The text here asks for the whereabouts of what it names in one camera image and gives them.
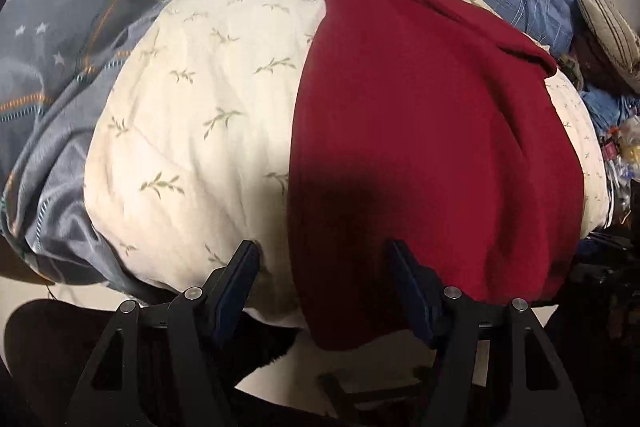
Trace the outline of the cream leaf-print pillow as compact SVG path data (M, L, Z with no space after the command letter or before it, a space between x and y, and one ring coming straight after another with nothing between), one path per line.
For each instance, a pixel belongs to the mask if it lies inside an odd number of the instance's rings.
M302 324L286 239L294 106L323 0L171 0L115 81L84 199L142 282L185 291L243 239L262 248L248 307Z

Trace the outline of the grey-blue striped bedsheet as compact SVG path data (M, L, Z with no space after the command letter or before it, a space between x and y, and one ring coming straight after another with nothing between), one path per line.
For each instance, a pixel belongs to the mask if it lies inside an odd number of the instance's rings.
M29 269L144 303L84 203L96 122L128 54L168 0L6 0L1 11L1 237Z

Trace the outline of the dark red garment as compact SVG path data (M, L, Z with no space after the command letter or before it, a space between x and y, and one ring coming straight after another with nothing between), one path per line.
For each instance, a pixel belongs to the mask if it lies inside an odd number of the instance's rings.
M546 300L580 234L584 179L551 102L553 58L462 0L323 0L288 169L288 248L311 338L401 329L384 249L473 299Z

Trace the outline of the pile of clutter beside bed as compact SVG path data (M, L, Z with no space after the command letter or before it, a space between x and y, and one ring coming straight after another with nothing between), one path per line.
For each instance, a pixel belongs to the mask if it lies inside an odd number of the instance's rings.
M639 168L626 161L620 141L623 124L639 115L639 98L607 75L582 68L573 55L561 54L558 64L588 110L602 155L606 205L597 229L623 225L631 214L631 180Z

